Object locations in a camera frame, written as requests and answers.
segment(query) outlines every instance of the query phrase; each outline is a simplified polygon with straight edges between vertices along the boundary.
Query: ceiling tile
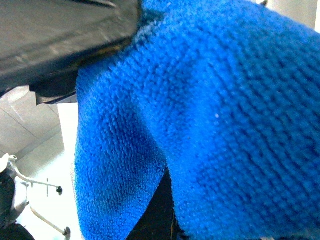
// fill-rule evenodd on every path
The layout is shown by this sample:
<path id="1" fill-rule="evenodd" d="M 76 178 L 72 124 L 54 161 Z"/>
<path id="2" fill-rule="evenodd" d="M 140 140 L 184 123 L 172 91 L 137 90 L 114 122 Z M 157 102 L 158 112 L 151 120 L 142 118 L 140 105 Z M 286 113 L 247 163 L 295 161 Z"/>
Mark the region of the ceiling tile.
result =
<path id="1" fill-rule="evenodd" d="M 36 140 L 28 130 L 0 109 L 0 151 L 16 154 Z"/>
<path id="2" fill-rule="evenodd" d="M 48 105 L 36 105 L 34 92 L 16 101 L 1 101 L 0 108 L 37 138 L 60 124 L 59 116 Z"/>
<path id="3" fill-rule="evenodd" d="M 55 112 L 55 114 L 57 114 L 59 116 L 59 112 L 58 112 L 58 105 L 57 104 L 54 104 L 54 105 L 48 105 L 49 108 L 52 109 L 52 111 Z"/>

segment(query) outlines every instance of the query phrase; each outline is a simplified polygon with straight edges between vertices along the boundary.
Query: blue microfiber cloth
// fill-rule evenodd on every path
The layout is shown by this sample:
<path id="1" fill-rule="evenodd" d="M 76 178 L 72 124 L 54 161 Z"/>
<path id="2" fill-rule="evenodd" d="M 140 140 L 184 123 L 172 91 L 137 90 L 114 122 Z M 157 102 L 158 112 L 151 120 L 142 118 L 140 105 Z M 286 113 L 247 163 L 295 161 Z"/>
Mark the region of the blue microfiber cloth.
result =
<path id="1" fill-rule="evenodd" d="M 245 0 L 145 0 L 79 72 L 86 240 L 124 240 L 165 169 L 191 240 L 320 236 L 320 35 Z"/>

